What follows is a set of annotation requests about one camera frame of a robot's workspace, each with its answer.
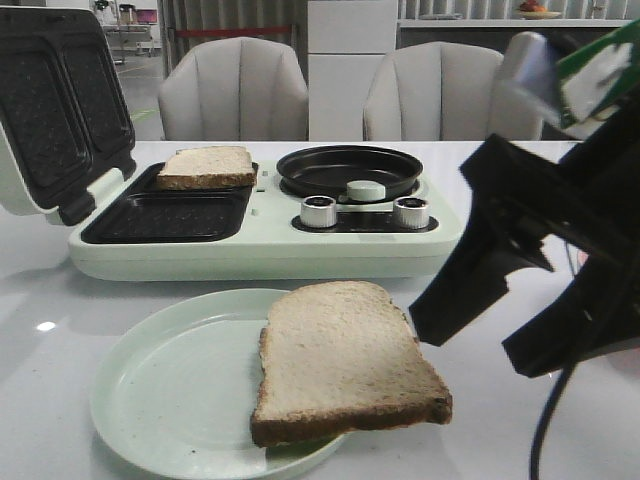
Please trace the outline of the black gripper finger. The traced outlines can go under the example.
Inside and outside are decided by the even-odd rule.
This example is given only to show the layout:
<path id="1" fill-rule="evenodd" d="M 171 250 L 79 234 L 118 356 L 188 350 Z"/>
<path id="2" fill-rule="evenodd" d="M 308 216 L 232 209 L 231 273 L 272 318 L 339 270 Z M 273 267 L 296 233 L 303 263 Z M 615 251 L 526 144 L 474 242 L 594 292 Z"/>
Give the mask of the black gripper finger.
<path id="1" fill-rule="evenodd" d="M 506 277 L 541 268 L 543 225 L 523 212 L 472 202 L 458 244 L 409 312 L 418 338 L 441 346 L 509 292 Z"/>
<path id="2" fill-rule="evenodd" d="M 562 294 L 503 342 L 515 371 L 538 377 L 563 367 L 602 313 L 608 321 L 581 350 L 586 360 L 639 344 L 639 268 L 591 256 Z"/>

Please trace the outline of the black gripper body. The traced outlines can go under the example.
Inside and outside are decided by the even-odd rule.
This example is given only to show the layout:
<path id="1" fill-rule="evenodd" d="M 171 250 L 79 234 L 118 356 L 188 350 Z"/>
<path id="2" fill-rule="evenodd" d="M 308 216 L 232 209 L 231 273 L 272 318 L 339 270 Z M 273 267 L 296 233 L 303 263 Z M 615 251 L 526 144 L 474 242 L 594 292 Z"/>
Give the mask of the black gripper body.
<path id="1" fill-rule="evenodd" d="M 558 162 L 497 136 L 461 167 L 472 202 L 507 207 L 608 264 L 630 265 L 639 243 L 639 102 L 627 100 Z"/>

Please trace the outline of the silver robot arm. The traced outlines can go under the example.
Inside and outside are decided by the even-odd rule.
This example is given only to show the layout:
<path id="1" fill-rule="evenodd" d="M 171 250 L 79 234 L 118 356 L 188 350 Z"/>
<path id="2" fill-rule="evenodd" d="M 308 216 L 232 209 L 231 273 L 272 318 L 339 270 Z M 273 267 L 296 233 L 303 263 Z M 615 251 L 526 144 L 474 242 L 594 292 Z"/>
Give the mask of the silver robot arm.
<path id="1" fill-rule="evenodd" d="M 537 377 L 639 337 L 639 26 L 579 49 L 518 34 L 501 83 L 577 138 L 551 162 L 500 135 L 461 165 L 472 191 L 464 233 L 410 306 L 418 337 L 442 345 L 507 293 L 507 276 L 550 264 L 555 236 L 587 260 L 564 292 L 503 343 Z"/>

